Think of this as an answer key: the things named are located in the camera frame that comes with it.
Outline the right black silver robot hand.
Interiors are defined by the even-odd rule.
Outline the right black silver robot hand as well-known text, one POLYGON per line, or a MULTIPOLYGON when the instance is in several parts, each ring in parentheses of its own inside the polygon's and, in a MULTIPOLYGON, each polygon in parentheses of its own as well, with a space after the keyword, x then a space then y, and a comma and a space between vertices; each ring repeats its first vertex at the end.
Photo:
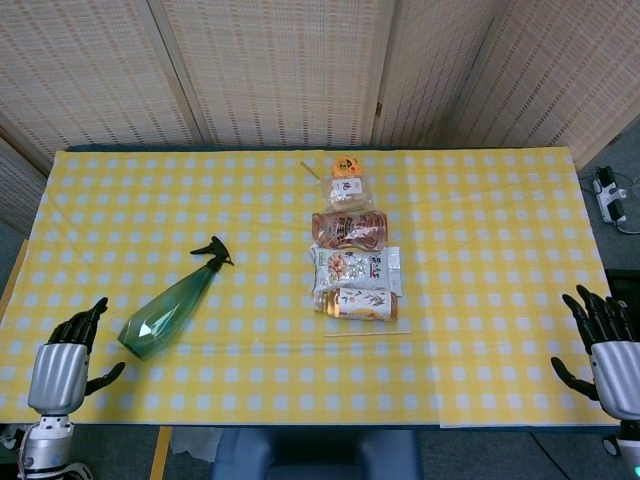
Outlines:
POLYGON ((577 378, 564 362, 551 359, 557 377, 570 389, 597 401, 609 416, 620 421, 639 419, 639 327, 626 305, 576 286, 578 296, 564 294, 585 352, 592 381, 577 378))

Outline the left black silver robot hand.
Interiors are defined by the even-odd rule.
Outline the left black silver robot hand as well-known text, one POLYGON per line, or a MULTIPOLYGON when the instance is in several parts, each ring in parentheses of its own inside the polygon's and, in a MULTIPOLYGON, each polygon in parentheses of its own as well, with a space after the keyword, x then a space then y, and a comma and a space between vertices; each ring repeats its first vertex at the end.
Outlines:
POLYGON ((42 416, 68 416, 84 398, 109 386, 126 364, 115 364, 106 374, 88 378, 88 368, 98 322, 108 309, 108 299, 57 325, 37 351, 27 404, 42 416))

